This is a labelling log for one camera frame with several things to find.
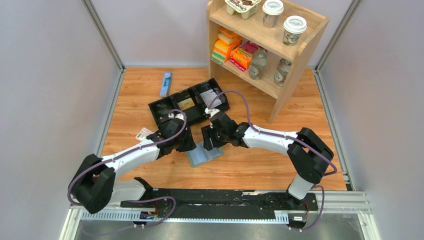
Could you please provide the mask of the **teal leather card holder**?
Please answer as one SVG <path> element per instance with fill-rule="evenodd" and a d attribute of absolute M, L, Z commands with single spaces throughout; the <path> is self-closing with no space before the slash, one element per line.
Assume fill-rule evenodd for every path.
<path fill-rule="evenodd" d="M 203 143 L 203 141 L 198 142 L 195 149 L 186 152 L 192 168 L 196 168 L 224 155 L 222 148 L 215 147 L 212 150 L 207 150 L 203 147 Z"/>

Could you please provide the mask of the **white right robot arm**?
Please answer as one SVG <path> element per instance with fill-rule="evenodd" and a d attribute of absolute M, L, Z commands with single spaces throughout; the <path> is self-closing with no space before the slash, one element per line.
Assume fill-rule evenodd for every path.
<path fill-rule="evenodd" d="M 334 173 L 337 171 L 332 162 L 334 152 L 307 127 L 300 131 L 276 131 L 249 122 L 237 124 L 216 108 L 207 108 L 205 114 L 210 120 L 204 133 L 204 137 L 211 139 L 211 143 L 205 146 L 207 150 L 231 144 L 273 151 L 290 159 L 296 176 L 287 189 L 285 202 L 291 209 L 299 209 L 305 203 L 308 191 L 328 175 L 328 167 L 332 167 Z"/>

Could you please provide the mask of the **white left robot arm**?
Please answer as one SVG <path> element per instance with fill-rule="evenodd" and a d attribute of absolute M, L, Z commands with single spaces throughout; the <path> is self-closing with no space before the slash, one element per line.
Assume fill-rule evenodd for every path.
<path fill-rule="evenodd" d="M 153 201 L 153 194 L 142 183 L 130 181 L 129 185 L 135 189 L 120 196 L 117 180 L 127 172 L 172 151 L 188 152 L 195 147 L 186 115 L 172 115 L 164 129 L 148 135 L 132 147 L 103 157 L 95 154 L 86 156 L 68 186 L 67 198 L 91 214 L 112 202 L 135 201 L 140 207 L 148 207 Z"/>

